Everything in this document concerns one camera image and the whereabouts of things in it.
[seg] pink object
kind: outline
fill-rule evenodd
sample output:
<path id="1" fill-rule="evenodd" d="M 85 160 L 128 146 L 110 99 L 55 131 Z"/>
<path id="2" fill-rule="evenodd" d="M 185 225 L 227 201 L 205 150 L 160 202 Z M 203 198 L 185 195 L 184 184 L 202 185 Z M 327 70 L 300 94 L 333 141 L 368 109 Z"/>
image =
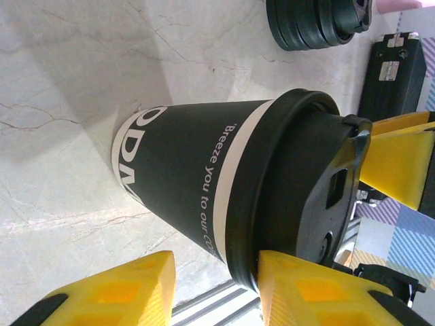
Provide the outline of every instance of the pink object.
<path id="1" fill-rule="evenodd" d="M 377 0 L 377 5 L 380 14 L 423 7 L 421 2 L 417 0 Z"/>

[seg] white stripe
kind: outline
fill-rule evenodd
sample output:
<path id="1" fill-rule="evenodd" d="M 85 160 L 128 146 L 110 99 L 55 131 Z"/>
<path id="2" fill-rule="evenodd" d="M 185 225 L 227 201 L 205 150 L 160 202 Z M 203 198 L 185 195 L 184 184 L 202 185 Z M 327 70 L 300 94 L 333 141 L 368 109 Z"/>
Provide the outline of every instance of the white stripe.
<path id="1" fill-rule="evenodd" d="M 249 138 L 251 138 L 252 132 L 273 102 L 274 100 L 271 100 L 261 104 L 251 113 L 245 122 L 243 122 L 228 149 L 228 153 L 225 156 L 219 174 L 219 179 L 217 180 L 215 202 L 213 205 L 213 232 L 217 251 L 225 262 L 226 215 L 228 211 L 228 203 L 230 202 L 232 183 L 234 182 L 237 167 L 239 166 L 240 159 L 245 151 L 246 144 Z"/>
<path id="2" fill-rule="evenodd" d="M 124 136 L 127 133 L 128 129 L 131 127 L 133 122 L 145 111 L 140 111 L 134 114 L 132 117 L 130 117 L 125 123 L 122 124 L 119 131 L 116 133 L 114 143 L 111 146 L 111 166 L 115 172 L 116 180 L 124 187 L 121 180 L 121 174 L 120 174 L 120 151 L 122 146 L 122 141 L 124 140 Z"/>

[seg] black plastic lid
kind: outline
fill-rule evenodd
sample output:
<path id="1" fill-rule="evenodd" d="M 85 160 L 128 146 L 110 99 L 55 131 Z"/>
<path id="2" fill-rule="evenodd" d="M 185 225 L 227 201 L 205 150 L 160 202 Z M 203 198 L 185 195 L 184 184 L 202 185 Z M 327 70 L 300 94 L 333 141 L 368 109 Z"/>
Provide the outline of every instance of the black plastic lid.
<path id="1" fill-rule="evenodd" d="M 293 90 L 273 103 L 254 130 L 228 205 L 226 258 L 238 284 L 256 289 L 262 249 L 332 265 L 371 126 L 337 115 L 327 94 Z M 324 259 L 319 259 L 321 250 Z"/>

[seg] yellow plastic block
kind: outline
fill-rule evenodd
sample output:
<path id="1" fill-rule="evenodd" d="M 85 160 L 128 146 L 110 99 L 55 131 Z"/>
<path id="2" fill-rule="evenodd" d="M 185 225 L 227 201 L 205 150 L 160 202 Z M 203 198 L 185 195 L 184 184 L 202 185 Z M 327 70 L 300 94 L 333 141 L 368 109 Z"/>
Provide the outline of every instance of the yellow plastic block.
<path id="1" fill-rule="evenodd" d="M 429 118 L 429 112 L 417 112 L 381 120 L 373 124 L 372 137 L 386 132 L 426 124 Z"/>
<path id="2" fill-rule="evenodd" d="M 258 286 L 266 326 L 401 325 L 368 291 L 383 285 L 276 251 L 261 251 Z"/>
<path id="3" fill-rule="evenodd" d="M 173 253 L 161 251 L 50 293 L 69 297 L 42 325 L 169 325 L 174 289 Z"/>
<path id="4" fill-rule="evenodd" d="M 372 139 L 381 138 L 381 137 L 391 137 L 398 134 L 410 134 L 414 132 L 423 132 L 429 129 L 435 128 L 435 122 L 428 122 L 427 124 L 419 124 L 416 126 L 410 126 L 406 128 L 401 128 L 397 130 L 393 130 L 390 132 L 385 132 L 383 134 L 378 134 L 376 136 L 372 136 Z"/>
<path id="5" fill-rule="evenodd" d="M 360 180 L 417 210 L 434 140 L 433 131 L 406 132 L 406 129 L 372 137 Z"/>

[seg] marble surface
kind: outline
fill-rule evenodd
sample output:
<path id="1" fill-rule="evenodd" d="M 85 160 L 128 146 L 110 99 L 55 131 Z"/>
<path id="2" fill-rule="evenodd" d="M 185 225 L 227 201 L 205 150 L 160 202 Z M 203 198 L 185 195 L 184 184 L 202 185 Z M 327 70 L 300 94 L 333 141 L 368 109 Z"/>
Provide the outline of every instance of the marble surface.
<path id="1" fill-rule="evenodd" d="M 49 291 L 171 249 L 176 302 L 227 279 L 225 266 L 129 198 L 110 147 L 156 105 L 323 90 L 355 112 L 375 14 L 350 44 L 287 53 L 261 0 L 0 2 L 0 325 Z"/>

